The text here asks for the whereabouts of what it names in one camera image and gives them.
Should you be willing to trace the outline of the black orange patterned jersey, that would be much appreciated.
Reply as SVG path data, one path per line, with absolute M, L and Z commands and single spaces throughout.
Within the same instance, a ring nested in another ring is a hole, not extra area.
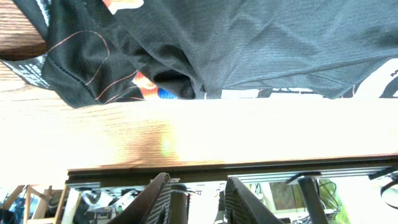
M 69 106 L 220 98 L 396 98 L 397 2 L 17 1 L 38 46 L 1 51 Z

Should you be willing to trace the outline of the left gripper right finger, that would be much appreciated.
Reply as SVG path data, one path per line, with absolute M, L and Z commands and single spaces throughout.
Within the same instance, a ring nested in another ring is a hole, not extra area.
M 237 177 L 228 177 L 224 194 L 227 223 L 283 224 Z

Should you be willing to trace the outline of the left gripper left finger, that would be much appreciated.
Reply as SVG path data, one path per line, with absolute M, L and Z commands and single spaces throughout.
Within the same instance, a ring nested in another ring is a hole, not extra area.
M 170 201 L 170 176 L 162 172 L 108 224 L 168 224 Z

